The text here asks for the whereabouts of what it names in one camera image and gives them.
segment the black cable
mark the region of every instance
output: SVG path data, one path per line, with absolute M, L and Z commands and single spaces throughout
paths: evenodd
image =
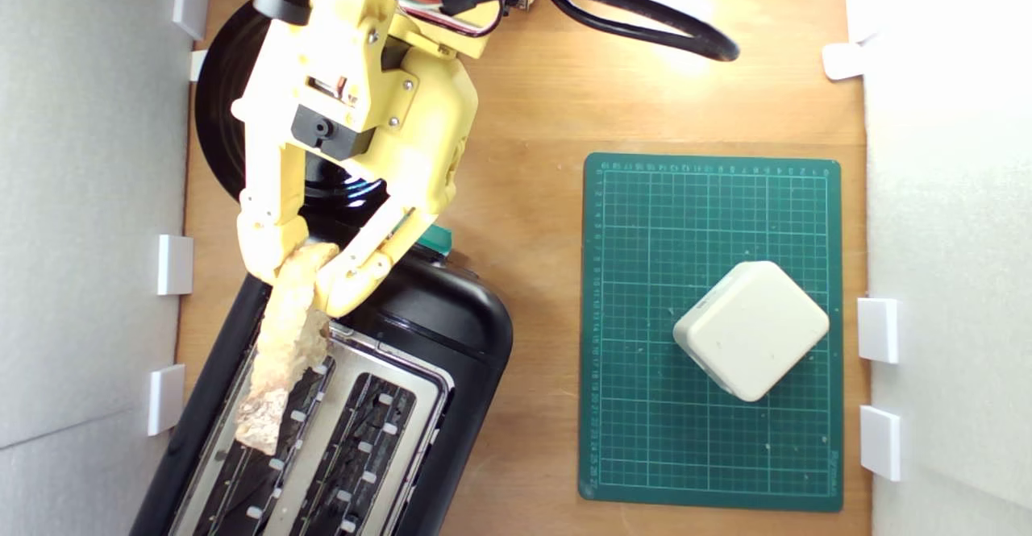
M 663 30 L 654 30 L 652 28 L 601 18 L 581 8 L 578 4 L 572 3 L 571 0 L 552 0 L 552 3 L 572 20 L 601 32 L 660 44 L 664 46 L 671 46 L 702 55 L 706 58 L 714 60 L 731 61 L 738 58 L 738 45 L 735 44 L 733 40 L 718 32 L 715 28 L 699 20 L 692 19 L 691 17 L 687 17 L 687 14 L 683 15 L 691 19 L 698 24 L 707 26 L 712 33 L 709 35 L 696 34 L 695 36 L 684 36 L 681 34 L 674 34 Z

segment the green part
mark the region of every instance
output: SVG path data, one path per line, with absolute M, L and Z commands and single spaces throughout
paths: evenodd
M 826 160 L 587 158 L 581 496 L 841 509 L 840 178 Z M 721 390 L 673 340 L 674 323 L 745 260 L 778 263 L 831 319 L 756 403 Z
M 452 234 L 451 230 L 437 224 L 426 228 L 426 231 L 419 237 L 416 244 L 424 246 L 442 256 L 448 257 L 451 254 Z

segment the wooden table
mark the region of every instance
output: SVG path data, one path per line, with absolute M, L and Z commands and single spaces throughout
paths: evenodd
M 211 0 L 206 46 L 245 0 Z M 862 89 L 829 83 L 823 44 L 845 38 L 844 0 L 668 0 L 709 8 L 742 48 L 717 64 L 589 31 L 545 0 L 516 12 L 466 63 L 480 113 L 442 223 L 503 298 L 512 359 L 452 503 L 444 534 L 863 535 L 871 480 L 860 467 L 854 306 L 866 290 Z M 843 172 L 845 508 L 838 514 L 586 502 L 576 490 L 581 185 L 593 151 L 834 158 Z M 192 131 L 186 233 L 194 293 L 178 359 L 192 387 L 244 277 L 235 202 Z

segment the yellow robotic arm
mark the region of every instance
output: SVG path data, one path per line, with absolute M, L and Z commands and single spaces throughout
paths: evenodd
M 528 1 L 254 0 L 273 20 L 232 106 L 245 124 L 237 234 L 248 272 L 272 283 L 309 239 L 298 212 L 312 153 L 351 176 L 386 183 L 387 200 L 316 280 L 315 307 L 328 315 L 361 304 L 455 195 L 455 169 L 477 111 L 457 54 L 479 58 L 503 6 Z M 738 55 L 716 29 L 650 0 L 598 1 L 681 34 L 552 1 L 598 30 L 715 60 Z
M 497 6 L 466 15 L 477 22 Z M 311 0 L 303 24 L 290 20 L 302 19 L 271 23 L 232 107 L 247 147 L 237 234 L 248 272 L 272 282 L 308 239 L 298 216 L 305 152 L 384 180 L 387 201 L 318 276 L 316 307 L 341 316 L 376 289 L 454 196 L 477 109 L 455 56 L 479 56 L 485 38 L 401 15 L 395 0 Z M 387 58 L 400 62 L 385 68 Z

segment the cutting mat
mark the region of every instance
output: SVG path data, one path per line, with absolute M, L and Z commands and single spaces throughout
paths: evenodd
M 831 332 L 756 403 L 721 390 L 674 322 L 773 260 Z M 579 487 L 592 500 L 842 507 L 842 260 L 834 161 L 592 154 L 584 167 Z

